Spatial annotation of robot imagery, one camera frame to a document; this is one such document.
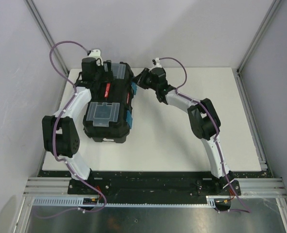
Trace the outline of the black plastic toolbox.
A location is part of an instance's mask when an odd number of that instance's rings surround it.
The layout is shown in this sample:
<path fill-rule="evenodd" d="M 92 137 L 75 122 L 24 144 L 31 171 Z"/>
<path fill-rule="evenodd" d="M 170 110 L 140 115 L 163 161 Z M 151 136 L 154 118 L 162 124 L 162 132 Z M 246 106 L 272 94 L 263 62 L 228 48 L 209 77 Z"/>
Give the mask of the black plastic toolbox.
<path fill-rule="evenodd" d="M 96 84 L 95 77 L 89 88 L 92 99 L 83 118 L 84 132 L 95 142 L 106 140 L 124 143 L 132 128 L 132 99 L 134 74 L 127 63 L 112 63 L 114 79 Z"/>

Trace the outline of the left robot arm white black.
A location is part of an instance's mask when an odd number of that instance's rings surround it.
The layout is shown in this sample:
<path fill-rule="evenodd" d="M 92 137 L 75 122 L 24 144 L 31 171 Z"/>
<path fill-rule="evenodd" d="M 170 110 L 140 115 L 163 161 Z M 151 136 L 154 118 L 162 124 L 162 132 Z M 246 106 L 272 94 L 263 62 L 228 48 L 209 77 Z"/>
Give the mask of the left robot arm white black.
<path fill-rule="evenodd" d="M 95 182 L 89 178 L 91 169 L 79 153 L 80 138 L 75 123 L 92 95 L 89 88 L 77 87 L 68 78 L 66 81 L 73 88 L 71 97 L 54 115 L 42 119 L 44 148 L 51 152 L 56 161 L 66 165 L 73 179 L 80 180 L 78 188 L 90 194 L 94 191 Z"/>

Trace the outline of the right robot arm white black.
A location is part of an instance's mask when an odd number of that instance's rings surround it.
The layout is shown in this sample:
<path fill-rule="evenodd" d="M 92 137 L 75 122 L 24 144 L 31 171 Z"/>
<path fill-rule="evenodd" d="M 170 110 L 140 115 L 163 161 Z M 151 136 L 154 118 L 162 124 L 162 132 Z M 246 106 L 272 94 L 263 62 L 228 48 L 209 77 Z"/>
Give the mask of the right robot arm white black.
<path fill-rule="evenodd" d="M 145 68 L 134 77 L 133 82 L 143 89 L 152 89 L 159 102 L 174 106 L 187 113 L 193 134 L 201 140 L 215 177 L 212 190 L 223 195 L 233 188 L 234 180 L 222 153 L 220 145 L 220 119 L 210 99 L 195 100 L 168 84 L 163 68 Z"/>

